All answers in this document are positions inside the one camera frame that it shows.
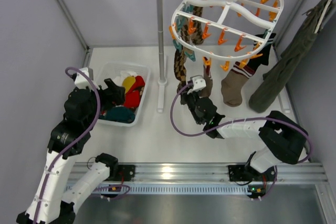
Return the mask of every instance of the yellow cloth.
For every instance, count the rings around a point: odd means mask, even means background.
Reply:
[[[128,76],[122,82],[122,86],[125,88],[125,94],[130,90],[130,88],[135,84],[136,79],[134,76]]]

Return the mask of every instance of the hanging pants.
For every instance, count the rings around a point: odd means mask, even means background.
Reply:
[[[321,0],[306,12],[307,18],[297,31],[293,41],[281,54],[281,60],[263,75],[264,81],[250,97],[249,106],[261,113],[267,110],[285,87],[301,59],[306,56],[316,40],[314,30],[328,0]]]

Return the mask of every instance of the laundry basket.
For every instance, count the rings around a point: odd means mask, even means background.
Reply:
[[[131,127],[137,123],[139,117],[141,116],[141,109],[142,109],[143,102],[146,99],[146,93],[147,93],[147,88],[149,85],[151,70],[147,66],[139,65],[135,63],[129,63],[125,61],[109,61],[101,68],[100,73],[96,79],[96,83],[98,85],[101,85],[103,89],[106,89],[107,86],[104,83],[104,80],[107,78],[111,78],[113,80],[115,77],[120,75],[120,71],[134,71],[138,74],[138,76],[141,76],[143,80],[145,81],[145,87],[142,93],[140,105],[135,112],[135,119],[132,123],[120,123],[120,122],[112,122],[112,121],[99,119],[98,123],[114,125],[114,126]]]

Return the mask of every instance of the red cloth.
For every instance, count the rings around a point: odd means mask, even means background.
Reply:
[[[140,105],[140,90],[145,86],[145,82],[141,76],[135,77],[135,84],[130,88],[130,90],[125,94],[125,103],[126,108],[137,108]]]

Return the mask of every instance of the white tabletop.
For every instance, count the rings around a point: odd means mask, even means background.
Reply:
[[[220,53],[232,46],[211,46],[211,51]],[[86,162],[90,157],[100,153],[108,153],[119,159],[120,162],[132,163],[230,163],[245,162],[253,151],[263,148],[262,141],[251,139],[211,139],[206,135],[199,137],[185,137],[179,135],[171,126],[169,111],[176,95],[178,81],[173,73],[174,47],[165,47],[167,55],[168,84],[165,90],[164,112],[157,113],[158,100],[159,60],[157,47],[115,47],[95,48],[93,50],[90,67],[97,77],[100,68],[108,61],[122,60],[147,65],[152,75],[148,91],[138,123],[133,127],[117,127],[97,124],[91,131],[91,139],[85,145],[79,162]],[[203,74],[202,57],[196,55],[196,62],[189,59],[185,64],[187,76]],[[232,118],[250,118],[267,116],[271,110],[281,110],[281,103],[276,99],[265,112],[258,114],[248,107],[248,99],[262,83],[262,74],[268,71],[276,62],[274,51],[271,50],[269,66],[260,66],[256,74],[248,80],[242,90],[242,105],[231,108],[223,103],[221,95],[221,80],[227,75],[217,60],[212,63],[212,77],[214,80],[211,100],[218,107],[217,112]],[[286,116],[294,119],[289,102]],[[187,106],[178,102],[174,109],[174,120],[180,130],[186,133],[198,133],[203,129],[197,125]]]

